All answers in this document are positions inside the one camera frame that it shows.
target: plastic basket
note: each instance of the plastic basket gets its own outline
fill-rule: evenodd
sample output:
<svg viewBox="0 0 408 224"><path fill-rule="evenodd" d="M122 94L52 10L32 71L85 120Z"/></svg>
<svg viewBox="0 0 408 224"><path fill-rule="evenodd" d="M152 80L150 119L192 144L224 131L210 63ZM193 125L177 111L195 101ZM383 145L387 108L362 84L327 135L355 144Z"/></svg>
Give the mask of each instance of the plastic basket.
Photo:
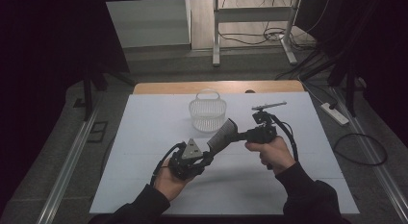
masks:
<svg viewBox="0 0 408 224"><path fill-rule="evenodd" d="M209 96L215 93L215 99L201 99L198 95L204 94ZM192 126L205 133L217 131L223 124L225 119L225 111L227 103L222 100L219 93L210 88L202 89L195 95L195 100L189 104L190 115L192 119Z"/></svg>

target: black sleeve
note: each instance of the black sleeve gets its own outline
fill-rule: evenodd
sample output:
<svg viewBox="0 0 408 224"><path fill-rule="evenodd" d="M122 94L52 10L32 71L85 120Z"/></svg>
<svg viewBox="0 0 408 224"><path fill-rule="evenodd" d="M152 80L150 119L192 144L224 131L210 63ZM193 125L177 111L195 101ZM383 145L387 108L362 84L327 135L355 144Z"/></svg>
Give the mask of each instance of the black sleeve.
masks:
<svg viewBox="0 0 408 224"><path fill-rule="evenodd" d="M109 216L106 224L150 224L168 208L170 203L157 189L146 185L136 200Z"/></svg>
<svg viewBox="0 0 408 224"><path fill-rule="evenodd" d="M276 175L288 193L284 215L289 223L344 224L336 190L322 181L313 181L299 162Z"/></svg>

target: power strip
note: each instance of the power strip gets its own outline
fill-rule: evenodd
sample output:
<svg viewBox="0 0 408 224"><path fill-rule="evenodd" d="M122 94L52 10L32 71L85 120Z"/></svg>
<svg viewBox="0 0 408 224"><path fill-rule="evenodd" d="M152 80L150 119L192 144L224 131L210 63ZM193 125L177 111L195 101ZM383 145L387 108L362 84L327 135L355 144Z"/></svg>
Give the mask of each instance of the power strip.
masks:
<svg viewBox="0 0 408 224"><path fill-rule="evenodd" d="M324 103L323 105L321 105L321 108L325 112L327 112L327 114L329 114L331 117L333 117L333 119L335 119L337 121L337 123L339 123L341 126L348 123L348 119L345 118L345 116L343 116L336 109L331 110L329 107L330 107L330 104L328 104L328 103Z"/></svg>

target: hand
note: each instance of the hand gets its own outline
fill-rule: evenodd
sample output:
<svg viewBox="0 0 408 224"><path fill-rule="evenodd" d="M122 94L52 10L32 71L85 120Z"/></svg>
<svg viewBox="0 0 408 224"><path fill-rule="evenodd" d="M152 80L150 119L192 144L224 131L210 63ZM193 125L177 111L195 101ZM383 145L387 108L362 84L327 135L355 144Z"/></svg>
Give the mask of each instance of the hand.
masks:
<svg viewBox="0 0 408 224"><path fill-rule="evenodd" d="M174 177L174 175L171 174L170 169L167 167L168 161L169 159L166 159L165 162L163 162L162 168L160 169L156 177L156 181L154 182L154 188L159 190L167 198L167 200L171 202L180 194L181 190L183 190L183 188L192 180L192 178L183 181Z"/></svg>
<svg viewBox="0 0 408 224"><path fill-rule="evenodd" d="M247 142L245 147L249 151L260 152L259 157L261 163L264 165L270 163L273 166L273 173L275 173L275 175L295 164L295 160L289 152L285 140L280 136L277 136L272 142L266 144Z"/></svg>

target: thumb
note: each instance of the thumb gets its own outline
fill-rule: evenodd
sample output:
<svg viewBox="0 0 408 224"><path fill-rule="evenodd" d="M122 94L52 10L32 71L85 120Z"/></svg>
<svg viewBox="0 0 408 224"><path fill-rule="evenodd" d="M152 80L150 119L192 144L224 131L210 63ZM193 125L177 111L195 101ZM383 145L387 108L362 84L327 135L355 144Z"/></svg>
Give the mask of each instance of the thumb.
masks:
<svg viewBox="0 0 408 224"><path fill-rule="evenodd" d="M258 144L258 143L253 143L253 142L247 142L245 144L246 149L248 149L251 152L257 151L257 152L262 152L262 149L264 147L264 144Z"/></svg>

